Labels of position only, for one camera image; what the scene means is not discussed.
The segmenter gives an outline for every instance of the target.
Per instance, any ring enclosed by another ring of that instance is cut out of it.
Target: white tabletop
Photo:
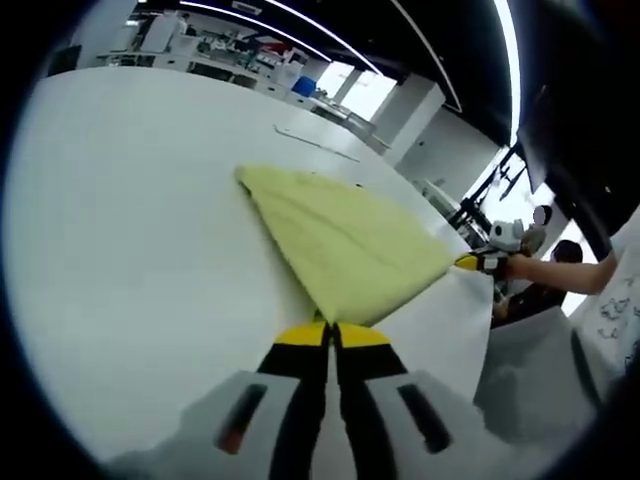
[[[274,123],[360,162],[278,135]],[[466,249],[350,132],[258,92],[136,67],[69,72],[34,92],[5,192],[9,300],[42,388],[98,458],[153,446],[184,407],[254,370],[277,333],[310,318],[311,301],[233,178],[257,163],[360,183],[455,253]],[[380,328],[409,368],[470,397],[490,287],[480,274],[449,273]]]

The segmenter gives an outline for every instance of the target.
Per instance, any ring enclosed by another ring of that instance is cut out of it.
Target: yellow towel
[[[270,166],[239,167],[236,178],[330,322],[371,326],[453,263],[409,212],[364,188]]]

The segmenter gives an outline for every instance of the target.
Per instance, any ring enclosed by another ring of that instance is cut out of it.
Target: human arm
[[[604,289],[617,265],[613,253],[597,264],[543,262],[524,255],[513,255],[507,262],[507,276],[565,292],[592,295]]]

